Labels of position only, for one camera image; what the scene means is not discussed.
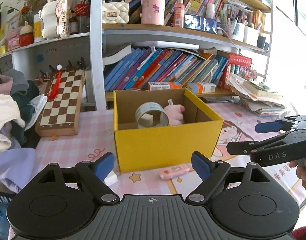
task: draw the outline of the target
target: orange bottle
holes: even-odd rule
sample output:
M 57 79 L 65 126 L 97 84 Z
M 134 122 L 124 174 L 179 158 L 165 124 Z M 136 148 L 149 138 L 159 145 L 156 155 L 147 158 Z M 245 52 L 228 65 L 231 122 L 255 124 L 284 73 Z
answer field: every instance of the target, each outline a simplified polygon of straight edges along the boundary
M 174 5 L 173 27 L 183 28 L 185 7 L 183 0 L 177 0 Z

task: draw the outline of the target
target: roll of tape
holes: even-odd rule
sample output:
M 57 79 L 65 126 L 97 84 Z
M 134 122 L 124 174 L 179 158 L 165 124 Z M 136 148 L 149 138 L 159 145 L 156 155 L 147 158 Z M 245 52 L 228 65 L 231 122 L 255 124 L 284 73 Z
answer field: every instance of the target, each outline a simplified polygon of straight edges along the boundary
M 136 120 L 137 128 L 139 129 L 147 128 L 139 124 L 139 121 L 144 114 L 148 114 L 154 111 L 160 112 L 161 117 L 160 117 L 160 122 L 153 127 L 162 127 L 162 126 L 169 125 L 169 119 L 163 107 L 161 107 L 158 103 L 155 103 L 155 102 L 147 102 L 147 103 L 142 104 L 135 112 L 135 120 Z

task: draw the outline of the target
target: white quilted handbag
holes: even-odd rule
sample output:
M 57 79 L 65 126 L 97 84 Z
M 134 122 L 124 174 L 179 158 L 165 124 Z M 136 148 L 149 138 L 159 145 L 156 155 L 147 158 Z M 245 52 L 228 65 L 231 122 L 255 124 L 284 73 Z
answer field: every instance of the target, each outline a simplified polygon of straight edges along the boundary
M 128 23 L 129 3 L 124 2 L 105 2 L 102 4 L 102 23 Z

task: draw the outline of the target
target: cable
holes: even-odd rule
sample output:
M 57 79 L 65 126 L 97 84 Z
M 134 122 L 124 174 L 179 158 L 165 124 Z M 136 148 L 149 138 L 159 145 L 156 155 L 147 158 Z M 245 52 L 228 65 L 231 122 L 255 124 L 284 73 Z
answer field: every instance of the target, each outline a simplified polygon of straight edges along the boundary
M 221 29 L 222 31 L 225 32 L 226 36 L 230 39 L 231 43 L 234 45 L 235 49 L 237 49 L 238 54 L 241 55 L 243 58 L 245 58 L 247 60 L 247 58 L 242 55 L 242 53 L 239 51 L 239 49 L 235 46 L 235 44 L 233 43 L 233 41 L 231 40 L 231 38 L 229 37 L 229 35 L 227 34 L 227 32 L 225 30 L 223 30 L 222 28 L 219 27 L 219 29 Z M 251 63 L 251 65 L 255 66 L 256 68 L 259 68 L 257 65 L 255 65 L 253 62 Z

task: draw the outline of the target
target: pink eraser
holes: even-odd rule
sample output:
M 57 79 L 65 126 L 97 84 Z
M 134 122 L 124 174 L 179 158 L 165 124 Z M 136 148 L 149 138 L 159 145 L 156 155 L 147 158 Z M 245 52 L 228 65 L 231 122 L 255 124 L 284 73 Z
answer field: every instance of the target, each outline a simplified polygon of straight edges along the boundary
M 186 164 L 176 165 L 172 167 L 163 168 L 160 170 L 161 179 L 171 179 L 184 175 L 189 172 L 189 167 Z

